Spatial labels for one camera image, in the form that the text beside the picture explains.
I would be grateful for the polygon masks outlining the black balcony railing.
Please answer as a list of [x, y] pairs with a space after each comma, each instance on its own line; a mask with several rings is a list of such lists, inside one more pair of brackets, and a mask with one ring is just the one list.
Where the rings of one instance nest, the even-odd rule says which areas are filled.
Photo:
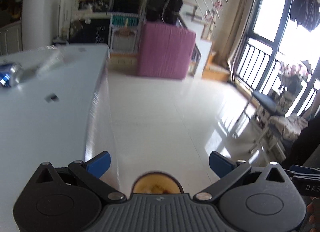
[[286, 116], [303, 114], [319, 91], [319, 80], [304, 63], [290, 61], [280, 52], [273, 55], [270, 47], [253, 39], [248, 39], [243, 46], [236, 76], [251, 90], [270, 95], [274, 100], [295, 88], [293, 101], [280, 107]]

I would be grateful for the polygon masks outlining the white toy oven cabinet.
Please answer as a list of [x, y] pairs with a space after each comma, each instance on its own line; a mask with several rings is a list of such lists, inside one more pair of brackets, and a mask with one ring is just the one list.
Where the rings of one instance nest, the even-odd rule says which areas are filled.
[[141, 29], [141, 17], [131, 13], [112, 13], [108, 46], [112, 53], [133, 54]]

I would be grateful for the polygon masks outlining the crushed blue soda can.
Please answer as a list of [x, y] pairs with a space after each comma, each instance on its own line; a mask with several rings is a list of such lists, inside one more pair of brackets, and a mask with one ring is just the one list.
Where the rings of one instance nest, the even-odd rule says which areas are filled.
[[20, 64], [7, 63], [1, 64], [1, 87], [14, 87], [20, 83], [23, 69]]

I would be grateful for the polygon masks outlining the round wooden trash bin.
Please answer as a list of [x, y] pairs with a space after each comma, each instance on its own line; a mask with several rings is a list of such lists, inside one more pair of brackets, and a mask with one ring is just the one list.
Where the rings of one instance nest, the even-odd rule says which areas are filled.
[[180, 182], [165, 172], [147, 172], [139, 176], [133, 186], [133, 194], [183, 194]]

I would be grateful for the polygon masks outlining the black hanging jacket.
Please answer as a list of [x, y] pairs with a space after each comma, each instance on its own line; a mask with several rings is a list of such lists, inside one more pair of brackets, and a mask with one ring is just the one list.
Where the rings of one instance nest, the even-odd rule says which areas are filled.
[[146, 7], [146, 20], [176, 25], [183, 0], [149, 0]]

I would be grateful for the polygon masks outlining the blue cushioned chair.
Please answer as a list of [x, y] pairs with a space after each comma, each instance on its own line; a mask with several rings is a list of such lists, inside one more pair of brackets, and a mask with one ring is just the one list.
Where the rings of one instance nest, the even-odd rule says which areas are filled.
[[276, 102], [268, 95], [259, 93], [258, 91], [254, 90], [252, 92], [249, 102], [251, 102], [252, 98], [258, 101], [260, 107], [262, 107], [263, 110], [266, 112], [266, 116], [263, 118], [265, 119], [265, 125], [264, 125], [264, 128], [262, 129], [261, 135], [258, 138], [255, 138], [255, 140], [253, 141], [253, 146], [248, 151], [250, 154], [253, 154], [254, 150], [259, 146], [263, 136], [268, 132], [269, 118], [272, 116], [283, 117], [285, 115], [283, 112], [280, 112], [277, 109]]

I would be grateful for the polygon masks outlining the white metal drying rack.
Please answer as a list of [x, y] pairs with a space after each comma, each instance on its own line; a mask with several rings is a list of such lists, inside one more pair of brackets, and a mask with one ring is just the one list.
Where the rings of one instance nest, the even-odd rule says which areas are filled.
[[261, 135], [254, 140], [254, 144], [248, 152], [252, 154], [257, 147], [261, 147], [262, 140], [270, 134], [271, 138], [268, 141], [267, 152], [276, 147], [278, 152], [274, 153], [274, 156], [276, 159], [284, 160], [291, 153], [294, 142], [308, 125], [309, 122], [296, 113], [289, 117], [271, 116]]

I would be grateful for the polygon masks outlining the white shelf rack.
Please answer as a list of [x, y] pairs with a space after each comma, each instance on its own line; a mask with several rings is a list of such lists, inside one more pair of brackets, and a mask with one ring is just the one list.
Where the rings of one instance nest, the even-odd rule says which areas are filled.
[[72, 12], [93, 12], [96, 0], [72, 0]]

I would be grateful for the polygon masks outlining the purple folded mattress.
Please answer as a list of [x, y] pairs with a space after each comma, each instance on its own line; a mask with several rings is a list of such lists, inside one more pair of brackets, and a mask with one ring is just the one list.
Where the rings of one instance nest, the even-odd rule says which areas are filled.
[[139, 77], [182, 80], [188, 73], [195, 32], [164, 23], [146, 22], [137, 59]]

